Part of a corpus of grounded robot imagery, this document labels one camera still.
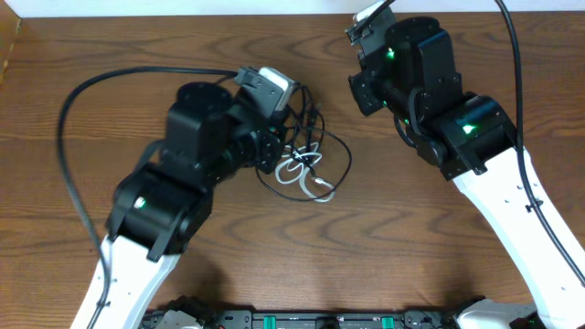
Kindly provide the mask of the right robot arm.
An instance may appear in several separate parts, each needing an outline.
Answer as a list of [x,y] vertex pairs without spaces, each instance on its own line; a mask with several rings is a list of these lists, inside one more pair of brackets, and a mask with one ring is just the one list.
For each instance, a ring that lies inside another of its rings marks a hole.
[[420,158],[440,169],[486,218],[533,302],[483,298],[450,317],[461,328],[581,328],[584,250],[540,184],[517,130],[492,98],[466,92],[452,40],[432,17],[357,14],[347,30],[360,72],[349,78],[365,115],[392,111]]

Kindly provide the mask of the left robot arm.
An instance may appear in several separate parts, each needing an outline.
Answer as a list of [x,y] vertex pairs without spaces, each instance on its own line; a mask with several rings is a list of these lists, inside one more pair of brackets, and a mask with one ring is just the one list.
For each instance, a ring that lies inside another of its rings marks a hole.
[[215,187],[241,168],[264,174],[284,151],[291,82],[181,87],[165,137],[147,146],[117,186],[100,263],[72,323],[136,328],[190,240],[210,216]]

